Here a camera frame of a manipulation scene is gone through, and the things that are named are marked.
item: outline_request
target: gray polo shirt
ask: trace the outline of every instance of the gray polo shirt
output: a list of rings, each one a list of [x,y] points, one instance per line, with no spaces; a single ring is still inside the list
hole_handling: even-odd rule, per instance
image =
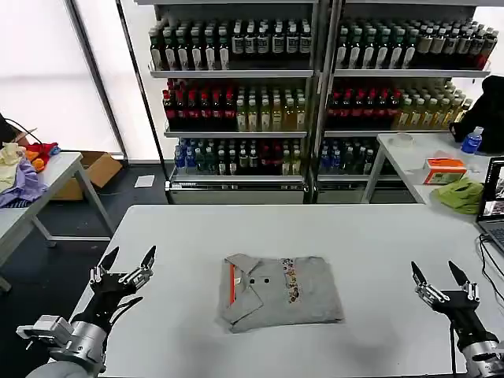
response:
[[[220,309],[231,332],[343,319],[331,267],[316,257],[273,259],[235,254],[226,258]]]

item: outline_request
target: blue bottle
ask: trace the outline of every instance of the blue bottle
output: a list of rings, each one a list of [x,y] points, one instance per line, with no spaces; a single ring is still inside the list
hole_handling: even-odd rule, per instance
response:
[[[478,151],[478,148],[480,147],[481,140],[483,139],[481,137],[481,134],[483,133],[483,128],[480,126],[476,126],[474,128],[474,131],[468,134],[464,142],[462,142],[462,147],[461,150],[462,152],[465,152],[466,154],[474,154],[476,151]]]

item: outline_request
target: yellow cloth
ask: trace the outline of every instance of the yellow cloth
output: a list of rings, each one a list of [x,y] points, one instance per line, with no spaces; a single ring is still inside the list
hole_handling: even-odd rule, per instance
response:
[[[0,193],[13,187],[16,182],[17,165],[25,151],[17,143],[3,143],[0,150]]]

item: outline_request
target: wire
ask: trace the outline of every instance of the wire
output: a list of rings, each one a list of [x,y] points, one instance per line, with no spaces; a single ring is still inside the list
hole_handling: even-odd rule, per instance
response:
[[[4,119],[7,120],[8,122],[12,122],[12,123],[16,124],[17,126],[22,128],[25,132],[27,132],[29,135],[31,135],[33,138],[35,138],[35,140],[37,142],[39,142],[40,144],[43,144],[42,142],[40,142],[39,138],[37,138],[34,134],[32,134],[32,132],[29,132],[26,128],[24,128],[24,126],[22,124],[18,124],[15,120],[11,120],[10,118],[4,118]]]

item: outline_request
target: black bag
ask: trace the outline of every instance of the black bag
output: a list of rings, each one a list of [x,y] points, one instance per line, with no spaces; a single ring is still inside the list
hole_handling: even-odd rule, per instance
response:
[[[489,76],[481,85],[483,94],[462,121],[453,123],[450,131],[455,142],[462,143],[476,126],[484,128],[478,151],[486,154],[504,153],[504,77]]]

